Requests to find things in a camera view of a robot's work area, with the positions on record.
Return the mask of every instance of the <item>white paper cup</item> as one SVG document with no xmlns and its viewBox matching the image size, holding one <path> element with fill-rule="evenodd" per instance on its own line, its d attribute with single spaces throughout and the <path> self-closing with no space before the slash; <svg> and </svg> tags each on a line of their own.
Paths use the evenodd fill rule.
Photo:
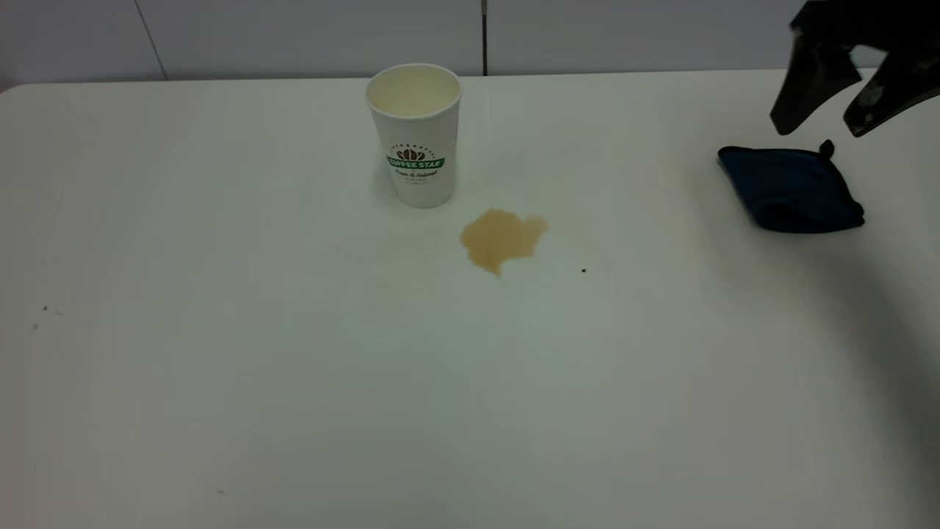
<svg viewBox="0 0 940 529">
<path fill-rule="evenodd" d="M 453 194 L 462 94 L 457 75 L 433 64 L 393 66 L 369 81 L 366 101 L 402 202 L 432 208 Z"/>
</svg>

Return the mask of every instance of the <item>coffee spill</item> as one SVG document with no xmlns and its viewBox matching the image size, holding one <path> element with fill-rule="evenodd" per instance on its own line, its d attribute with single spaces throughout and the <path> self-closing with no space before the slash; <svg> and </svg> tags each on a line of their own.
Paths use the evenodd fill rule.
<svg viewBox="0 0 940 529">
<path fill-rule="evenodd" d="M 474 265 L 498 278 L 505 261 L 532 257 L 546 231 L 548 223 L 541 216 L 522 220 L 514 213 L 490 209 L 463 228 L 461 244 Z"/>
</svg>

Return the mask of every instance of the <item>white table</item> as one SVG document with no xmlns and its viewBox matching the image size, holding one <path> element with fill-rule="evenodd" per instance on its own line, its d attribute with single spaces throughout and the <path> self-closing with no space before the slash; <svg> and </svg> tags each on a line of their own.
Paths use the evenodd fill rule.
<svg viewBox="0 0 940 529">
<path fill-rule="evenodd" d="M 936 526 L 940 102 L 779 137 L 782 76 L 464 79 L 432 210 L 362 79 L 3 94 L 0 526 Z M 868 224 L 753 227 L 717 150 L 827 138 Z"/>
</svg>

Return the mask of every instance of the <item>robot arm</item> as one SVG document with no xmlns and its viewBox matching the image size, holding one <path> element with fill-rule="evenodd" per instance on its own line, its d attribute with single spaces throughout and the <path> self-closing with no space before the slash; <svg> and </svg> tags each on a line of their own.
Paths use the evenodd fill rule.
<svg viewBox="0 0 940 529">
<path fill-rule="evenodd" d="M 771 120 L 787 135 L 821 104 L 862 80 L 849 53 L 887 52 L 845 112 L 863 136 L 903 110 L 940 95 L 940 5 L 932 0 L 809 0 L 793 19 L 790 68 Z"/>
</svg>

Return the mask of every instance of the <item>dark blue towel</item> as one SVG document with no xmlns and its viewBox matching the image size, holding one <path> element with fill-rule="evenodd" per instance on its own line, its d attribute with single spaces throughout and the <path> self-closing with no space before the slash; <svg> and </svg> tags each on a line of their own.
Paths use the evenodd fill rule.
<svg viewBox="0 0 940 529">
<path fill-rule="evenodd" d="M 827 139 L 820 152 L 725 147 L 718 159 L 758 226 L 826 233 L 865 224 L 865 210 L 830 161 L 834 151 Z"/>
</svg>

